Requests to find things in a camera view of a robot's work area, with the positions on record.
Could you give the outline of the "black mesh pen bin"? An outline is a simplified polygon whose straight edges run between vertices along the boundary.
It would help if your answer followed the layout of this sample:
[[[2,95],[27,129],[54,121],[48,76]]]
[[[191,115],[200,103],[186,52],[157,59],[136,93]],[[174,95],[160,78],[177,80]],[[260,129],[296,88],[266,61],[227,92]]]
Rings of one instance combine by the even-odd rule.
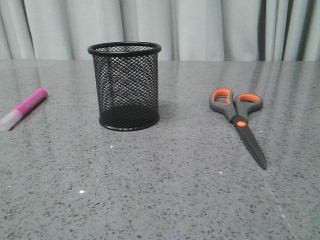
[[[159,119],[158,54],[152,42],[91,45],[99,123],[114,131],[149,128]]]

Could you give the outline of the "pink highlighter pen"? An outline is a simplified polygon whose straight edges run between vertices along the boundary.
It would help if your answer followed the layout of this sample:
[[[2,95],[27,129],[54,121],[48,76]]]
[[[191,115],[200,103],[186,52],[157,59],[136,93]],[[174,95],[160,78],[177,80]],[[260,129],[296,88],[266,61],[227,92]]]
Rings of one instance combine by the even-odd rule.
[[[0,131],[3,132],[10,130],[47,96],[48,91],[45,88],[38,89],[0,120]]]

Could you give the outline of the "grey orange scissors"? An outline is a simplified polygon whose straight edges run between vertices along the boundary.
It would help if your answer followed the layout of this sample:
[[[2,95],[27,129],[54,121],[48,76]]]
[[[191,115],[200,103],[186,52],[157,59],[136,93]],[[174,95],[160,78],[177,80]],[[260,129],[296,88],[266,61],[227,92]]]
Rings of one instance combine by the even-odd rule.
[[[265,170],[266,157],[248,125],[248,115],[262,108],[263,99],[249,93],[234,96],[229,89],[219,89],[210,96],[209,106],[213,111],[223,114],[227,121],[233,124],[247,150]]]

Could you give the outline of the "white curtain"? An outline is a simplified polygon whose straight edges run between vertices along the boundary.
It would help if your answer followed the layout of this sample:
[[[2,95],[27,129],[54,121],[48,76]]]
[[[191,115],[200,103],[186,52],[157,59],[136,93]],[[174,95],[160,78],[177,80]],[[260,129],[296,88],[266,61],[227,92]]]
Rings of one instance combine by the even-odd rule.
[[[88,46],[152,42],[161,60],[318,61],[317,0],[3,0],[0,57],[86,60]]]

